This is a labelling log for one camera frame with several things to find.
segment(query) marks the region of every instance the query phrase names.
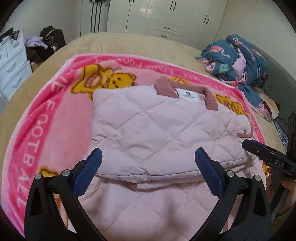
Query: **white wall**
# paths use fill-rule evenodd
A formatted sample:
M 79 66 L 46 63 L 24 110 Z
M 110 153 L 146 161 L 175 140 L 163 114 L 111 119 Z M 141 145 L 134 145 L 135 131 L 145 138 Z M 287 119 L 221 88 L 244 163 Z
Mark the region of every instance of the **white wall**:
M 2 32 L 11 27 L 24 29 L 25 40 L 39 36 L 43 28 L 52 25 L 61 29 L 66 43 L 75 39 L 77 0 L 24 0 L 11 15 Z
M 296 79 L 296 33 L 272 0 L 228 0 L 215 41 L 229 34 L 262 49 Z

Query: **blue rubber grip pad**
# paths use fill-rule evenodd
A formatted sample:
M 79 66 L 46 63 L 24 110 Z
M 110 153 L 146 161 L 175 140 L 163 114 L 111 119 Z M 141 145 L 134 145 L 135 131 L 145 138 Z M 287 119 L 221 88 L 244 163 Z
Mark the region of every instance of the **blue rubber grip pad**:
M 262 143 L 260 143 L 258 141 L 255 141 L 255 140 L 250 140 L 250 141 L 253 142 L 253 143 L 255 143 L 255 144 L 257 144 L 257 145 L 259 145 L 259 146 L 262 146 L 264 148 L 267 148 L 268 147 L 268 146 L 266 146 L 266 145 L 264 145 L 264 144 L 262 144 Z
M 211 159 L 202 150 L 195 151 L 195 163 L 206 181 L 211 193 L 218 198 L 223 195 L 223 181 L 211 164 Z
M 74 181 L 73 194 L 76 198 L 85 194 L 89 184 L 96 174 L 96 171 L 102 164 L 102 160 L 103 153 L 100 149 L 97 149 Z

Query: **wardrobe door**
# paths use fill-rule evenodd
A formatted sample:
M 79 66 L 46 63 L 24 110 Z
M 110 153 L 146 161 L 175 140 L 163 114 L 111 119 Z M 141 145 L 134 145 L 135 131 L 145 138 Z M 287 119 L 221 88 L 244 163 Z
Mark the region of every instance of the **wardrobe door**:
M 82 2 L 79 36 L 107 31 L 109 3 L 110 0 L 103 1 L 101 7 L 101 2 Z
M 174 0 L 169 23 L 185 28 L 195 0 Z
M 175 0 L 154 0 L 151 18 L 168 22 Z
M 153 0 L 131 0 L 127 33 L 145 35 Z
M 208 18 L 212 0 L 195 0 L 193 16 L 184 40 L 184 44 L 196 47 L 197 41 L 202 36 L 202 30 Z
M 128 14 L 133 0 L 112 0 L 110 4 L 107 32 L 125 33 Z
M 205 28 L 200 42 L 196 47 L 199 50 L 204 50 L 216 37 L 223 14 L 225 12 L 227 0 L 215 0 L 211 7 L 211 11 L 205 22 Z

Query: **pink fleece blanket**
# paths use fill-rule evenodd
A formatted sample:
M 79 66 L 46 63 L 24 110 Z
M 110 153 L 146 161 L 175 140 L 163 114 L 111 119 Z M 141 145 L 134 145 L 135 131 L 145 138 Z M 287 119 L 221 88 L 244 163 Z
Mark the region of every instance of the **pink fleece blanket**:
M 86 153 L 91 142 L 93 91 L 98 88 L 152 85 L 160 76 L 187 85 L 206 86 L 219 103 L 238 115 L 246 115 L 253 125 L 254 138 L 265 144 L 250 105 L 234 87 L 169 63 L 140 56 L 75 56 L 34 98 L 19 120 L 7 148 L 1 205 L 21 233 L 24 230 L 26 200 L 35 174 L 58 175 L 64 169 L 73 168 Z M 256 166 L 254 170 L 260 172 L 261 168 Z M 68 219 L 58 196 L 56 201 L 67 225 Z

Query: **drawer handle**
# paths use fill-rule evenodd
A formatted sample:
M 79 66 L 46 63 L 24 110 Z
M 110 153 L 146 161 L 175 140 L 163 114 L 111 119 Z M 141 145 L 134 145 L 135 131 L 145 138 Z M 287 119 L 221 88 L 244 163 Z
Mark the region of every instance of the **drawer handle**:
M 16 42 L 15 45 L 13 45 L 12 47 L 16 48 L 17 46 L 19 46 L 19 44 L 20 44 L 19 42 Z
M 8 69 L 6 69 L 6 72 L 10 73 L 11 71 L 13 71 L 15 68 L 15 64 L 16 64 L 16 62 L 14 62 L 12 66 L 10 66 Z
M 20 80 L 22 79 L 22 77 L 19 77 L 17 82 L 12 86 L 14 89 L 16 89 L 17 87 L 19 87 L 20 85 Z

